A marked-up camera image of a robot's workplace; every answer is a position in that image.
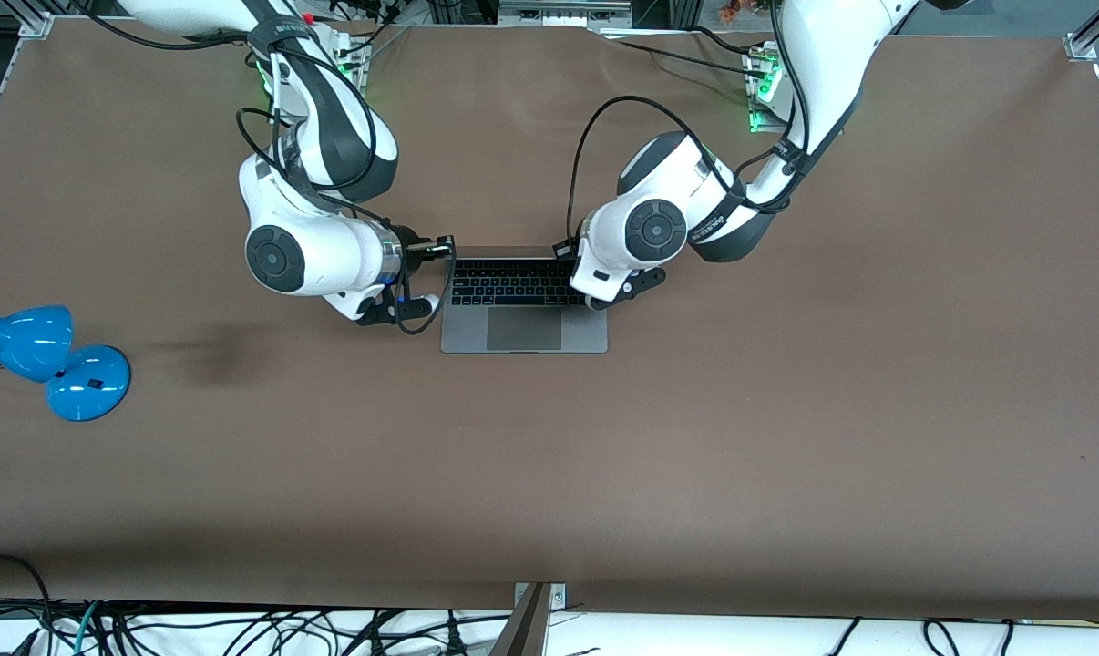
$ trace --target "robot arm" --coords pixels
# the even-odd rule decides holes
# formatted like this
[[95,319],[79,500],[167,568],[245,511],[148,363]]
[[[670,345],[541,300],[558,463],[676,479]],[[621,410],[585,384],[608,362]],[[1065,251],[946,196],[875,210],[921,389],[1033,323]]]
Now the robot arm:
[[853,113],[874,52],[917,3],[786,0],[777,38],[796,76],[791,120],[756,179],[744,186],[682,132],[654,137],[623,169],[617,198],[582,221],[570,286],[613,301],[630,275],[674,258],[685,241],[707,262],[751,253]]
[[[396,138],[290,2],[120,4],[144,24],[171,34],[247,34],[258,65],[274,80],[271,90],[278,92],[279,80],[286,79],[304,103],[307,118],[266,153],[247,157],[237,175],[249,213],[246,260],[258,282],[284,294],[323,296],[343,315],[360,320],[386,286],[411,274],[420,262],[437,257],[437,244],[407,227],[343,215],[342,207],[391,187],[399,154]],[[422,308],[412,307],[404,315],[415,318],[434,311],[439,299],[404,301],[420,302]]]

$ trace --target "blue lamp base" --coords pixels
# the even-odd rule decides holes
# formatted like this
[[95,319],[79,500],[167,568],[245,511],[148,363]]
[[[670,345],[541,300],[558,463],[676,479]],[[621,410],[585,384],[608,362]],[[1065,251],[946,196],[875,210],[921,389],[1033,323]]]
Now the blue lamp base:
[[129,392],[132,369],[123,353],[91,345],[67,354],[67,364],[45,385],[46,405],[67,421],[100,419]]

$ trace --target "brown table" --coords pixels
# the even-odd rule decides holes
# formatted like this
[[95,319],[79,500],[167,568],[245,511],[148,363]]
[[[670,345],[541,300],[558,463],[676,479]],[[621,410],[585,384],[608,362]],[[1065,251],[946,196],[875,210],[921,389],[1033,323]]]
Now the brown table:
[[[243,54],[62,20],[1,100],[0,312],[66,303],[135,376],[66,424],[0,374],[0,552],[53,594],[503,607],[565,580],[615,610],[1099,616],[1099,84],[1057,41],[889,40],[757,253],[682,254],[611,352],[562,357],[445,356],[258,287]],[[730,74],[582,30],[411,30],[370,78],[402,153],[370,208],[466,245],[562,240],[613,94],[724,160],[771,140]],[[579,211],[663,130],[612,109]]]

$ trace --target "laptop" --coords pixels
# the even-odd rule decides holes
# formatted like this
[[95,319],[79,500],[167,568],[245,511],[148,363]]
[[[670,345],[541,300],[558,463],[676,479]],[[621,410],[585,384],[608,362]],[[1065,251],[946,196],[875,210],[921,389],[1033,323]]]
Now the laptop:
[[606,353],[607,312],[569,286],[550,246],[458,248],[445,302],[445,353]]

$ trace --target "laptop keyboard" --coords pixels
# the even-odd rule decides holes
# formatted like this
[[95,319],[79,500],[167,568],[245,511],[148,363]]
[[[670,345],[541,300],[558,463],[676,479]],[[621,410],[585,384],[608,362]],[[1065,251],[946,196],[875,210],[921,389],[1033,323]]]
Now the laptop keyboard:
[[453,304],[584,304],[569,286],[574,262],[464,258],[453,270]]

